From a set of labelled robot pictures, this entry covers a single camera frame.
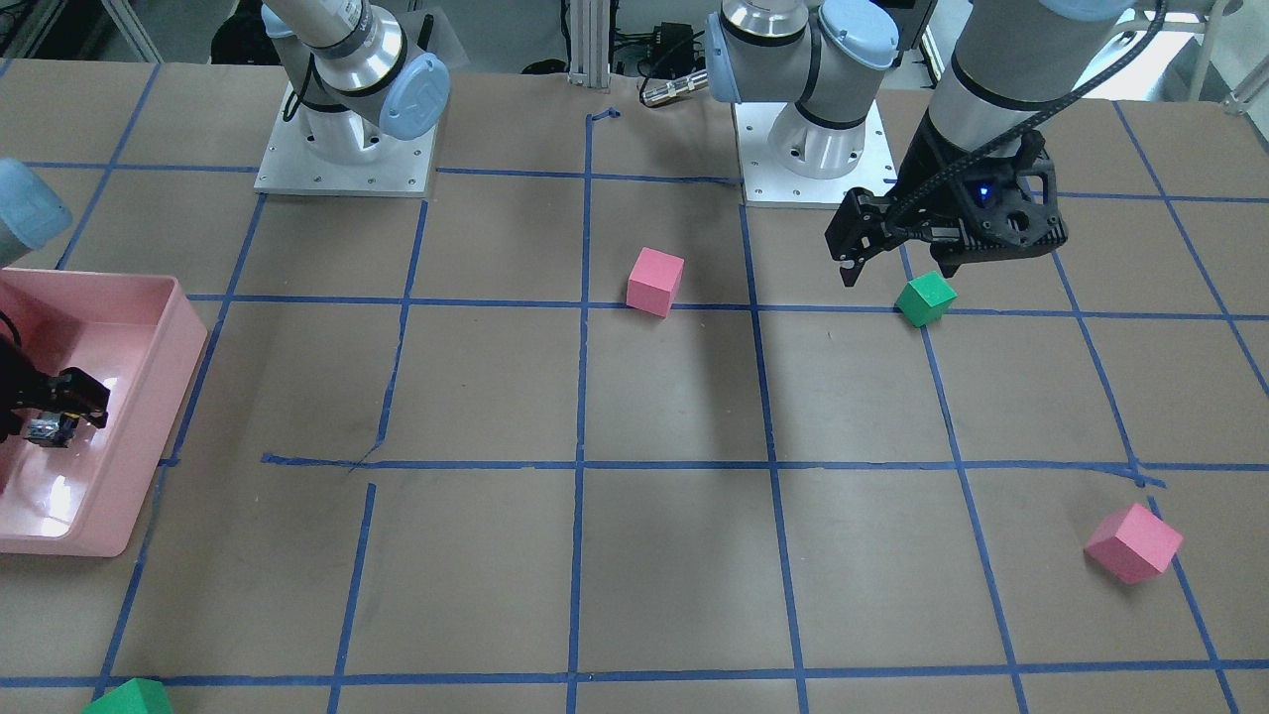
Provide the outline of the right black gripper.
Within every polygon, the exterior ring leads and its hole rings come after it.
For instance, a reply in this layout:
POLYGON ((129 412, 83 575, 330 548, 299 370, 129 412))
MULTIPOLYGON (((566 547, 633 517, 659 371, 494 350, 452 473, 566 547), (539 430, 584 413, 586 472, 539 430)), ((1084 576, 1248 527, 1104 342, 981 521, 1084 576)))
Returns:
POLYGON ((69 367, 57 375, 36 369, 22 349, 20 331, 6 313, 1 313, 8 334, 1 339, 1 403, 3 435, 24 438, 27 421, 41 413, 76 416, 103 429, 108 424, 110 389, 88 372, 69 367))

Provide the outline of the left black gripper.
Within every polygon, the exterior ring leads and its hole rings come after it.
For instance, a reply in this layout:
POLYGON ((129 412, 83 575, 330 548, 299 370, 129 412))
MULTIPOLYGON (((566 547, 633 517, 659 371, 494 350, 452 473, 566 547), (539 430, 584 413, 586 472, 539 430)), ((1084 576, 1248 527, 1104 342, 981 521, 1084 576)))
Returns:
POLYGON ((884 195, 851 188, 825 231, 840 280, 851 289, 871 259, 909 240, 929 243, 945 280, 962 264, 1046 256, 1067 243, 1055 164, 1036 119, 1005 132, 1006 157, 952 145, 924 115, 884 195))

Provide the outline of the green cube near left arm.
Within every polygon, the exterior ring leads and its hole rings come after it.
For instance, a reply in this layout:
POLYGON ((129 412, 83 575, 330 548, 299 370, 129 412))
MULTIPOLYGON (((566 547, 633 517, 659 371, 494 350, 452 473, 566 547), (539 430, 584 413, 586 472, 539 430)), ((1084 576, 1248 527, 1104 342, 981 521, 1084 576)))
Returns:
POLYGON ((928 271, 907 282, 893 301, 893 307, 914 328, 923 328, 929 322, 939 320, 957 298, 957 290, 942 271, 928 271))

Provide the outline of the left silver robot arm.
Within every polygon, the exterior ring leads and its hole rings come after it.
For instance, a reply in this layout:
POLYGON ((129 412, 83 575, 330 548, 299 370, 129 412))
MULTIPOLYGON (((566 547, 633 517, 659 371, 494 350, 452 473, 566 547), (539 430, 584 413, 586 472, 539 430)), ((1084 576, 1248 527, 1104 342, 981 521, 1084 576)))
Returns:
MULTIPOLYGON (((884 194, 848 190, 825 232, 844 285, 879 252, 928 243, 943 276, 1062 247, 1041 126, 1114 77, 1165 27, 1165 1, 976 1, 884 194)), ((846 176, 900 29, 871 1, 725 1, 704 56, 718 101, 775 101, 780 166, 846 176)))

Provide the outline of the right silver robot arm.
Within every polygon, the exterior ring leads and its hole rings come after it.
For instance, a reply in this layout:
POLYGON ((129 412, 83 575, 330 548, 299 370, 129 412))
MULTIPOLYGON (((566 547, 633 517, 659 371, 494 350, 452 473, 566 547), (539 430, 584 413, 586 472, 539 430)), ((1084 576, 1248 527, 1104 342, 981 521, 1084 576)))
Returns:
POLYGON ((202 353, 166 453, 313 419, 340 450, 381 446, 398 396, 429 216, 420 145, 448 68, 368 1, 264 3, 280 66, 10 60, 3 155, 58 191, 69 223, 14 271, 168 276, 202 353))

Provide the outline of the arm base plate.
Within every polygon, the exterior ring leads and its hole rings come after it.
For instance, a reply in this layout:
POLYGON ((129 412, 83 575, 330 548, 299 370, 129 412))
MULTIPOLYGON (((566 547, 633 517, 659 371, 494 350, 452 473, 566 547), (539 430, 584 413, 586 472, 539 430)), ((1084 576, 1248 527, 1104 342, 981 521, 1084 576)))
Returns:
POLYGON ((851 131, 808 126, 784 101, 736 104, 733 123, 749 207, 835 209, 851 188, 884 194, 897 183, 876 103, 851 131))
POLYGON ((278 113, 254 190, 275 195, 404 197, 429 191, 439 127, 418 140, 382 134, 354 112, 278 113))

